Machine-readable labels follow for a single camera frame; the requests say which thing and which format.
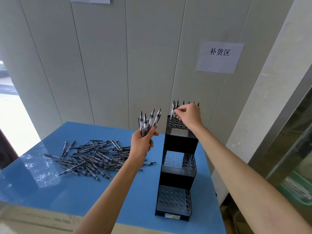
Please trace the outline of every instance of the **forearm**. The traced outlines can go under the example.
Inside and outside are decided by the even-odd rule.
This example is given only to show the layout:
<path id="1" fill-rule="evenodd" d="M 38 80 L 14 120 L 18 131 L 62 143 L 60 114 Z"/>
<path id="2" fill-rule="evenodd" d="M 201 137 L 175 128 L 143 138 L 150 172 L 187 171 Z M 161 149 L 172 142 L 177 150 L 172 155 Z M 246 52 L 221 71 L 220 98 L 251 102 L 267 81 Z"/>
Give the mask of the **forearm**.
<path id="1" fill-rule="evenodd" d="M 197 126 L 192 131 L 255 233 L 311 232 L 310 226 L 273 186 L 205 127 Z"/>
<path id="2" fill-rule="evenodd" d="M 127 160 L 74 233 L 111 233 L 137 172 L 137 163 Z"/>

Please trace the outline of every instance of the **left hand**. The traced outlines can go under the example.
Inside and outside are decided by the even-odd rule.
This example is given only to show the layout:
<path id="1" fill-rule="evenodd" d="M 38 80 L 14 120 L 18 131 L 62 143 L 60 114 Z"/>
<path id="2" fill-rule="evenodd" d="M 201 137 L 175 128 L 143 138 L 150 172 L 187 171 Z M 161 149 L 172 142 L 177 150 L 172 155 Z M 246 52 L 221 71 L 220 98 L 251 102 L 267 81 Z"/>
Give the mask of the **left hand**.
<path id="1" fill-rule="evenodd" d="M 152 126 L 146 136 L 142 137 L 140 129 L 132 134 L 131 150 L 128 160 L 134 161 L 140 169 L 144 164 L 146 153 L 154 147 L 152 136 L 158 136 L 159 133 L 155 132 L 157 126 Z"/>

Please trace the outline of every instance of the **right hand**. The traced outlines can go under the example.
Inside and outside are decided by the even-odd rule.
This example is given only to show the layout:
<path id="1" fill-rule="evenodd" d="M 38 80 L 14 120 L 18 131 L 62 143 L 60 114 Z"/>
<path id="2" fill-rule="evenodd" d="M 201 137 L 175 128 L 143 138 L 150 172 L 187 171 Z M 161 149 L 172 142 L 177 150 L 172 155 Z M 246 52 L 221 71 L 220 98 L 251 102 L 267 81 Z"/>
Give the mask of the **right hand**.
<path id="1" fill-rule="evenodd" d="M 192 104 L 182 105 L 174 110 L 177 114 L 177 118 L 184 123 L 190 130 L 195 129 L 198 126 L 203 126 L 200 118 L 200 108 Z"/>

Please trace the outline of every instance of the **hand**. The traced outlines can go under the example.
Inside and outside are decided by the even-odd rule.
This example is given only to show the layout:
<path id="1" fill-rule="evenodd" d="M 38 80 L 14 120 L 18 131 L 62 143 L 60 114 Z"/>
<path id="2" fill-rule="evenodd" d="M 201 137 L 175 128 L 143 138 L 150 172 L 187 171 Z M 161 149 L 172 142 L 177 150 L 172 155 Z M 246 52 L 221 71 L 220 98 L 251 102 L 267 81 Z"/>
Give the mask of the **hand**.
<path id="1" fill-rule="evenodd" d="M 184 123 L 190 130 L 198 126 L 203 126 L 200 118 L 200 107 L 195 103 L 182 105 L 174 110 L 177 118 Z"/>
<path id="2" fill-rule="evenodd" d="M 154 147 L 152 136 L 158 136 L 159 133 L 155 132 L 157 126 L 152 126 L 146 136 L 142 137 L 140 129 L 132 134 L 131 138 L 131 150 L 128 160 L 134 161 L 134 163 L 140 169 L 144 164 L 145 155 L 148 151 Z"/>

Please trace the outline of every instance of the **white paper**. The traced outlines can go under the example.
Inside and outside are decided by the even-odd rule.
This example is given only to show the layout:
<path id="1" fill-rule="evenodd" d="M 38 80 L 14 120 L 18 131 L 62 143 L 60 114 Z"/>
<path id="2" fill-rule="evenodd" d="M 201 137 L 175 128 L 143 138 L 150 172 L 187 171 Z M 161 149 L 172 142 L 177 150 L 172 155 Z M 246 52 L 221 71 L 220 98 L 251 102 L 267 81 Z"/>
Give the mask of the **white paper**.
<path id="1" fill-rule="evenodd" d="M 233 74 L 243 46 L 243 43 L 201 43 L 196 71 Z"/>
<path id="2" fill-rule="evenodd" d="M 110 0 L 71 0 L 71 1 L 110 4 Z"/>

